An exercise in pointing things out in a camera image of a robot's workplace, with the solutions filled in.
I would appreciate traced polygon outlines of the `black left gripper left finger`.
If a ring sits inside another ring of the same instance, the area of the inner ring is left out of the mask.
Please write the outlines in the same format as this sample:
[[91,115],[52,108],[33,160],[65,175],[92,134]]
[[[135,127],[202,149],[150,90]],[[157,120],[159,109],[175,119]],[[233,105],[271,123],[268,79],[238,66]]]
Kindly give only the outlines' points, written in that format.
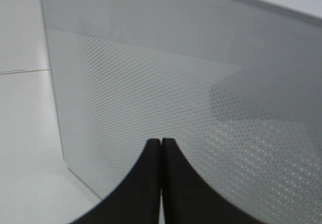
[[160,173],[161,142],[151,138],[120,184],[72,223],[158,223]]

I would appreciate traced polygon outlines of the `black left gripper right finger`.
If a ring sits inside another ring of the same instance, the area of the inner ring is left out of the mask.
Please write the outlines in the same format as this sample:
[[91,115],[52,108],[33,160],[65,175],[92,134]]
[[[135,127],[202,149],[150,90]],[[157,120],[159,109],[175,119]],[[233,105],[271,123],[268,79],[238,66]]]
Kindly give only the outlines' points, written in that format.
[[173,138],[163,138],[162,199],[166,223],[260,223],[213,190]]

